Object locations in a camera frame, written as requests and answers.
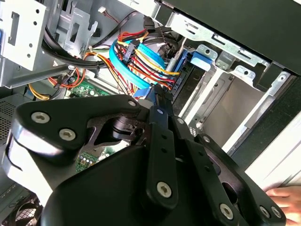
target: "yellow cable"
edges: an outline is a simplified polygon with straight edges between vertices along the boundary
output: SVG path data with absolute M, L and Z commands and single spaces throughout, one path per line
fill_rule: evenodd
M 127 43 L 125 42 L 121 42 L 121 41 L 117 41 L 118 44 L 120 45 L 123 45 L 123 46 L 128 46 Z M 135 50 L 136 54 L 141 56 L 144 60 L 146 60 L 150 65 L 152 65 L 154 68 L 156 68 L 157 70 L 163 72 L 163 73 L 166 73 L 166 74 L 171 74 L 171 75 L 179 75 L 180 73 L 179 72 L 168 72 L 168 71 L 165 71 L 164 69 L 162 68 L 159 68 L 158 66 L 156 66 L 155 64 L 153 64 L 148 58 L 146 58 L 144 56 L 144 54 L 140 51 L 138 51 L 137 49 Z
M 32 94 L 33 94 L 37 99 L 40 99 L 40 100 L 49 100 L 49 99 L 50 99 L 49 97 L 44 96 L 44 95 L 38 93 L 37 91 L 35 91 L 31 84 L 28 84 L 28 87 L 29 87 L 30 91 L 32 92 Z

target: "green circuit board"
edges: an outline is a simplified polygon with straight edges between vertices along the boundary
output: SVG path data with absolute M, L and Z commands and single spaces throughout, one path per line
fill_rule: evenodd
M 79 86 L 72 88 L 70 92 L 70 97 L 98 97 L 109 95 L 86 81 L 83 81 Z
M 83 152 L 76 160 L 76 172 L 81 172 L 98 162 L 98 158 L 92 154 Z

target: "red cable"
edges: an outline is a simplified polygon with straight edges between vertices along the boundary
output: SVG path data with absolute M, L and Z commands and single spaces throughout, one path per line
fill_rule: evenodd
M 146 70 L 146 72 L 148 72 L 149 74 L 151 74 L 152 76 L 154 76 L 155 78 L 157 79 L 160 79 L 162 81 L 167 81 L 167 82 L 175 82 L 175 80 L 172 80 L 172 79 L 164 79 L 164 78 L 161 78 L 160 76 L 157 76 L 156 74 L 154 74 L 153 72 L 151 72 L 149 69 L 147 69 L 142 63 L 140 63 L 137 59 L 135 58 L 132 58 L 136 63 L 138 63 L 144 70 Z

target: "silver metal frame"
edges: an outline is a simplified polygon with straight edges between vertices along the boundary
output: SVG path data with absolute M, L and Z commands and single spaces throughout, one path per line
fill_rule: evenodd
M 156 20 L 159 12 L 160 5 L 154 0 L 119 0 L 120 2 L 128 5 L 129 7 L 143 13 Z M 256 66 L 257 63 L 269 66 L 269 62 L 260 58 L 259 56 L 247 51 L 239 45 L 227 40 L 226 38 L 214 33 L 208 28 L 200 25 L 199 23 L 191 20 L 183 14 L 172 12 L 166 27 L 170 27 L 173 31 L 183 35 L 184 37 L 193 41 L 205 41 L 216 47 L 230 53 L 237 59 L 245 63 Z
M 65 47 L 77 56 L 88 47 L 92 33 L 97 27 L 95 22 L 90 31 L 85 31 L 90 19 L 86 11 L 90 11 L 93 1 L 69 1 L 68 7 L 72 11 L 69 16 L 67 12 L 62 11 L 62 3 L 63 0 L 44 0 L 44 5 L 33 0 L 0 1 L 0 26 L 3 28 L 0 87 L 15 88 L 69 70 L 58 61 L 54 64 L 55 59 L 42 51 L 41 43 L 46 24 L 52 34 L 57 31 L 58 24 L 68 31 L 68 34 L 66 32 L 60 35 L 59 43 L 64 45 L 66 37 L 72 32 L 69 26 L 73 26 L 72 22 L 79 23 L 79 34 L 75 42 L 68 42 L 68 39 Z M 13 25 L 12 12 L 20 15 L 15 45 L 9 43 Z
M 283 86 L 285 81 L 289 78 L 290 73 L 281 72 L 277 79 L 272 83 L 271 88 L 263 95 L 263 97 L 258 101 L 256 106 L 251 110 L 251 112 L 242 121 L 240 126 L 224 144 L 222 149 L 228 153 L 230 150 L 235 148 L 237 141 L 256 123 L 256 121 L 262 116 L 262 114 L 267 110 L 267 108 L 274 102 L 275 94 Z

